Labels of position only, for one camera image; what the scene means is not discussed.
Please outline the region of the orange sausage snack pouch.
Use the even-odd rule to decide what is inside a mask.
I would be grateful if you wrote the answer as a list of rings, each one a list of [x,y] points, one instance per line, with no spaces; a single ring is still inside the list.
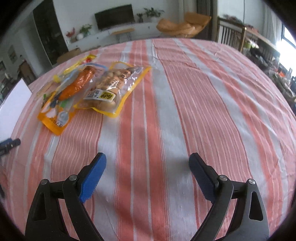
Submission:
[[[60,85],[44,102],[38,120],[54,135],[59,136],[75,115],[79,102],[95,87],[107,67],[85,63],[61,76]]]

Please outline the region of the long biscuit packet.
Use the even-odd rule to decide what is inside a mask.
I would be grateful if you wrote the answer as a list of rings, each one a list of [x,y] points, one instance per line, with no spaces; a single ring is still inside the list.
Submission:
[[[48,83],[46,83],[36,94],[36,97],[40,97],[42,96],[45,92],[47,92],[47,90],[49,88],[51,88],[51,86],[54,84],[54,81],[50,81]]]

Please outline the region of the yellow crinkled snack bag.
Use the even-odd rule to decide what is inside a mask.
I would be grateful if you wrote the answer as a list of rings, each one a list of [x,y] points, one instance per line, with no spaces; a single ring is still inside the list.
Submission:
[[[92,60],[96,58],[96,55],[90,54],[80,60],[78,60],[75,64],[71,65],[67,69],[65,69],[60,75],[54,75],[53,76],[53,82],[54,83],[60,83],[62,81],[62,78],[65,77],[67,74],[71,73],[73,70],[75,70],[80,65],[90,63]]]

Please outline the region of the yellow-edged clear nut bag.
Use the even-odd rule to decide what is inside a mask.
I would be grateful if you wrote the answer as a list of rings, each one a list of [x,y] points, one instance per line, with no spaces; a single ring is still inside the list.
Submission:
[[[108,117],[117,117],[127,98],[150,70],[150,66],[121,61],[112,63],[75,108],[93,109]]]

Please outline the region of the white cardboard storage box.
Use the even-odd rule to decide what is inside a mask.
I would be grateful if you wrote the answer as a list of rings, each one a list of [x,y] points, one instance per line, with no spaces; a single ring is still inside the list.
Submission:
[[[15,85],[1,104],[0,139],[1,142],[12,136],[16,123],[32,96],[32,92],[23,79]]]

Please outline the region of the brown cardboard box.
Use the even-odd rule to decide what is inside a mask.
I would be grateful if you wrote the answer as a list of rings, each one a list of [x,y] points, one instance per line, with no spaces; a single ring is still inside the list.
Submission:
[[[80,55],[80,54],[81,54],[80,48],[75,48],[71,51],[68,51],[65,54],[63,54],[57,58],[57,64],[58,65],[62,64],[62,63],[66,62],[66,61],[70,60],[71,58],[73,58],[77,55]]]

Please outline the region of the red flower vase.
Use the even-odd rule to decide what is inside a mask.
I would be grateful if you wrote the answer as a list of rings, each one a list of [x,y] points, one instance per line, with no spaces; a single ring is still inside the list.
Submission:
[[[76,41],[76,31],[75,28],[73,28],[71,31],[68,31],[66,33],[66,37],[69,43],[74,43]]]

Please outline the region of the black tall display cabinet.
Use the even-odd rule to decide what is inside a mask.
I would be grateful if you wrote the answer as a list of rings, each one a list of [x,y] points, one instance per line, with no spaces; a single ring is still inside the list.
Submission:
[[[68,52],[68,48],[58,23],[53,1],[42,1],[33,10],[33,16],[48,59],[52,65],[55,65],[57,59]]]

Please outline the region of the green leafy plant left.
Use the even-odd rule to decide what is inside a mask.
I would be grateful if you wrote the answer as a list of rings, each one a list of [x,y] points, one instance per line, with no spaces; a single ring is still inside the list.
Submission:
[[[86,37],[86,36],[90,35],[91,28],[92,28],[91,24],[85,24],[81,27],[79,33],[81,33],[83,35],[83,37]]]

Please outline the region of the small wooden bench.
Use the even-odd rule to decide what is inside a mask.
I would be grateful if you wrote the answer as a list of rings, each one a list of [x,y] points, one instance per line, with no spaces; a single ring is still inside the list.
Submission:
[[[111,35],[115,36],[117,43],[120,43],[121,35],[126,35],[127,39],[129,41],[131,41],[132,40],[132,32],[134,32],[134,31],[135,31],[134,28],[128,28],[128,29],[112,32]]]

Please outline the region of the black flat television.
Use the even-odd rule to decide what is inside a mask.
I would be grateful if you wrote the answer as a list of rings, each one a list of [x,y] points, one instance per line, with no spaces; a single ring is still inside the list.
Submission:
[[[123,24],[135,22],[131,4],[106,9],[95,14],[95,20],[99,30],[105,30]]]

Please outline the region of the white tv cabinet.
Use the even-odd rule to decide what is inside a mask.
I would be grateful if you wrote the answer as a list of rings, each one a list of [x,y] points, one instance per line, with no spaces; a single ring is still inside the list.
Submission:
[[[123,25],[119,27],[110,28],[108,30],[103,30],[99,33],[88,35],[81,40],[71,43],[67,46],[68,50],[71,51],[75,48],[80,48],[80,50],[87,51],[98,46],[104,47],[113,44],[117,44],[115,36],[111,35],[112,32],[120,31],[128,28],[134,28],[135,31],[132,32],[132,40],[142,40],[162,37],[163,34],[157,30],[157,23],[135,23],[129,25]],[[126,35],[121,35],[120,43],[128,42]]]

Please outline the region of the dark wooden chair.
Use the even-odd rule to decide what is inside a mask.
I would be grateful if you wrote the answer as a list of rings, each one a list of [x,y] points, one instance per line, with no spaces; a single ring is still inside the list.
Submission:
[[[217,18],[216,42],[228,45],[242,53],[247,27],[235,21]]]

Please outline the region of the green potted plant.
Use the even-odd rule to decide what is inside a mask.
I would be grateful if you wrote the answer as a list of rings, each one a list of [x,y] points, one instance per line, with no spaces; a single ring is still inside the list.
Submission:
[[[165,13],[162,9],[144,8],[144,13],[150,22],[157,22],[162,14]]]

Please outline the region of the orange lounge chair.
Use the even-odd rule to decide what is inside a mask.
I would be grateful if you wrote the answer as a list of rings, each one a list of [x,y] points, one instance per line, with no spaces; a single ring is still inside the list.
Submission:
[[[182,23],[177,24],[168,19],[161,19],[156,28],[166,36],[193,38],[204,30],[210,20],[210,16],[186,12]]]

